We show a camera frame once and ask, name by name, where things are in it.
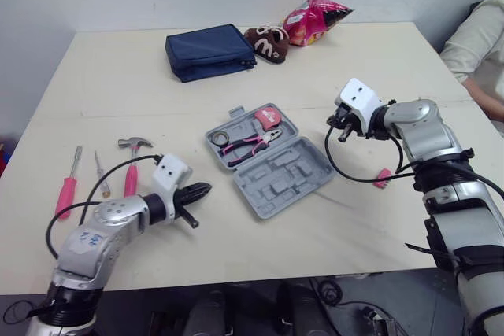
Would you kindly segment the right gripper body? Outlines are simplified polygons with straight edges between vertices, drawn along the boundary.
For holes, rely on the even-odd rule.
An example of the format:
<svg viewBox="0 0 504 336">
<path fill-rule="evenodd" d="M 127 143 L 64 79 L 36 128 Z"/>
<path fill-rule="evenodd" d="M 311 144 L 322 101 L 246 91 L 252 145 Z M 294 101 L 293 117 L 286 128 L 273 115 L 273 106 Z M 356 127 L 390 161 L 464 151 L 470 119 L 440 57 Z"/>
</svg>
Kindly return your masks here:
<svg viewBox="0 0 504 336">
<path fill-rule="evenodd" d="M 369 131 L 369 120 L 359 109 L 340 104 L 332 117 L 332 126 L 341 131 L 338 141 L 345 142 L 353 131 L 357 136 L 366 137 Z"/>
</svg>

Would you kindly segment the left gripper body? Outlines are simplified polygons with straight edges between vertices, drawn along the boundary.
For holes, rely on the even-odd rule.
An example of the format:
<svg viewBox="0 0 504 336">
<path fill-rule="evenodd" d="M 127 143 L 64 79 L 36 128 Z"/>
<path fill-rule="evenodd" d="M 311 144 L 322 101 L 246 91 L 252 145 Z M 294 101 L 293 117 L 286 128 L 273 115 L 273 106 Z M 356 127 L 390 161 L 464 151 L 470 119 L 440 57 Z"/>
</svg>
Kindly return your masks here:
<svg viewBox="0 0 504 336">
<path fill-rule="evenodd" d="M 185 209 L 185 206 L 196 202 L 198 199 L 199 186 L 197 183 L 176 190 L 173 199 L 175 218 L 182 218 L 193 229 L 199 226 L 199 222 Z"/>
</svg>

